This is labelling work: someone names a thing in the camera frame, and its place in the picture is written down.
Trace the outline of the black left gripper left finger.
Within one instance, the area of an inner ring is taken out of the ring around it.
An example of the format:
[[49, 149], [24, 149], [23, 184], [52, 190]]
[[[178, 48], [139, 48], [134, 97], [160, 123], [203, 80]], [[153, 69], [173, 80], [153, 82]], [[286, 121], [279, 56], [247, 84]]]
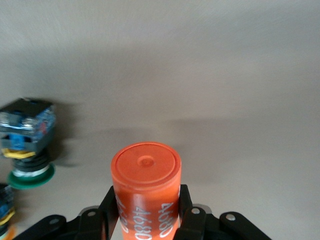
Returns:
[[118, 207], [110, 187], [98, 207], [84, 209], [71, 221], [53, 214], [15, 237], [16, 240], [110, 240], [118, 221]]

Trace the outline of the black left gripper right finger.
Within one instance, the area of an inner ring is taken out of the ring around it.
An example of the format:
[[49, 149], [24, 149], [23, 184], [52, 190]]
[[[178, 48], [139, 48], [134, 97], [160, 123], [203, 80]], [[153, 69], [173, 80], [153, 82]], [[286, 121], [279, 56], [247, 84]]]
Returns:
[[262, 230], [238, 212], [222, 213], [219, 218], [194, 206], [189, 188], [180, 186], [178, 202], [180, 227], [175, 240], [270, 240]]

